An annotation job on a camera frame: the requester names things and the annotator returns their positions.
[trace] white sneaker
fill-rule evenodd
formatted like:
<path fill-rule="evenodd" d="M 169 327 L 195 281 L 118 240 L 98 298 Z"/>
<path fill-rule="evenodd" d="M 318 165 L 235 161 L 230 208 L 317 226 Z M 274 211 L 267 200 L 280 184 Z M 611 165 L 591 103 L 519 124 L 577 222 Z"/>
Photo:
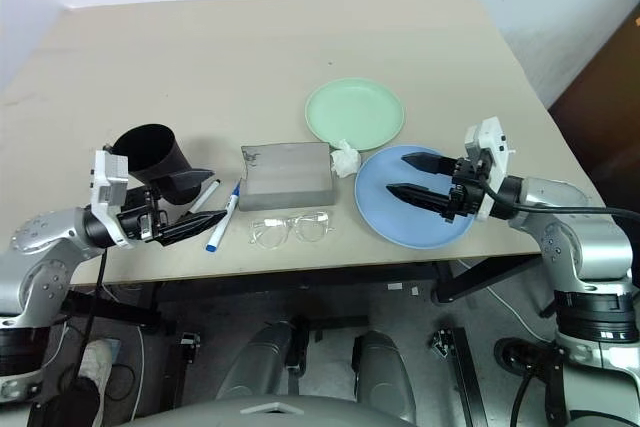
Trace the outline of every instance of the white sneaker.
<path fill-rule="evenodd" d="M 102 415 L 104 413 L 104 391 L 107 388 L 109 375 L 111 375 L 111 365 L 113 364 L 113 354 L 111 343 L 108 340 L 94 340 L 84 349 L 82 363 L 78 377 L 91 379 L 98 387 L 100 393 L 100 408 L 93 421 L 93 427 L 102 425 Z"/>

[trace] black cup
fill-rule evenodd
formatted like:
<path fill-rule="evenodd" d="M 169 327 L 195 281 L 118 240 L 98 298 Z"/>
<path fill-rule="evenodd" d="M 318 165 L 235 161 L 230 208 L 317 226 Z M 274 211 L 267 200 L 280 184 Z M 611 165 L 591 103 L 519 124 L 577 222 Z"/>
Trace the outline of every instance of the black cup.
<path fill-rule="evenodd" d="M 129 158 L 129 173 L 145 185 L 177 172 L 191 170 L 173 131 L 161 124 L 146 124 L 121 135 L 111 152 Z M 200 194 L 200 186 L 186 190 L 156 184 L 162 196 L 174 205 L 188 204 Z"/>

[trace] beige table surface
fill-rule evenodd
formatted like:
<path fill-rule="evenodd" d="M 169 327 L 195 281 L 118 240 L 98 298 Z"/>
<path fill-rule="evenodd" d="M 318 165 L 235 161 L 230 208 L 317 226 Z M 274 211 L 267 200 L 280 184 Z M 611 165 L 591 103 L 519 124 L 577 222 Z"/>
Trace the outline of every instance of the beige table surface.
<path fill-rule="evenodd" d="M 307 96 L 351 76 L 375 79 L 403 101 L 406 124 L 391 145 L 457 157 L 467 127 L 497 115 L 517 150 L 510 173 L 598 195 L 477 0 L 164 2 L 63 14 L 3 93 L 0 238 L 8 243 L 40 212 L 86 205 L 93 151 L 149 122 L 169 125 L 193 166 L 216 170 L 223 184 L 207 207 L 221 208 L 243 173 L 240 146 L 315 140 Z M 321 242 L 291 236 L 266 251 L 249 244 L 248 227 L 264 213 L 237 212 L 215 254 L 204 250 L 209 233 L 168 248 L 111 249 L 105 280 L 537 251 L 493 219 L 436 250 L 394 245 L 360 217 L 353 184 L 353 176 L 336 181 L 335 230 Z M 96 272 L 94 259 L 73 280 L 92 282 Z"/>

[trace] white tissue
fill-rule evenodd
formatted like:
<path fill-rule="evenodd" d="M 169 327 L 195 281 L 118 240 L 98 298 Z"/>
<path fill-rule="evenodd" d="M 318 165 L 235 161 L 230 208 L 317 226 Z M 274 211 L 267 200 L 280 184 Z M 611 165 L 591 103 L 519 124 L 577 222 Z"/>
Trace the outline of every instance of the white tissue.
<path fill-rule="evenodd" d="M 360 168 L 360 152 L 353 149 L 346 140 L 338 142 L 338 150 L 331 152 L 333 160 L 333 170 L 341 179 L 358 172 Z"/>

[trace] green plate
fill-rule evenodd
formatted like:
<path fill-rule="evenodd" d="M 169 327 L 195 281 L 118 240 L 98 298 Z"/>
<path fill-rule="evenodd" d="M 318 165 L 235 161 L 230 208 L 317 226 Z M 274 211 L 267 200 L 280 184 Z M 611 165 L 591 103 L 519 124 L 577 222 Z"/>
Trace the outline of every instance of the green plate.
<path fill-rule="evenodd" d="M 404 107 L 389 89 L 368 79 L 339 79 L 316 90 L 305 108 L 316 137 L 338 147 L 345 139 L 357 150 L 380 147 L 404 125 Z"/>

